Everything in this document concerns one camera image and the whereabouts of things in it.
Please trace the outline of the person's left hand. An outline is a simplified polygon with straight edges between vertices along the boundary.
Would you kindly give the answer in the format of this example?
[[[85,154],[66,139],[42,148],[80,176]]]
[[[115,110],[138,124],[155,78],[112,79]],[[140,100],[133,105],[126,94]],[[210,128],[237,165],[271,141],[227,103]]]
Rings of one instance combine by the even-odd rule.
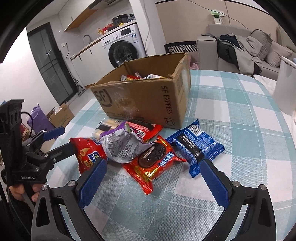
[[[42,188],[43,184],[34,184],[32,186],[32,190],[34,194],[31,197],[32,202],[36,202],[39,196],[39,192]],[[25,193],[25,188],[23,184],[17,184],[13,186],[9,186],[9,190],[11,195],[14,197],[15,200],[25,202],[23,198],[23,194]]]

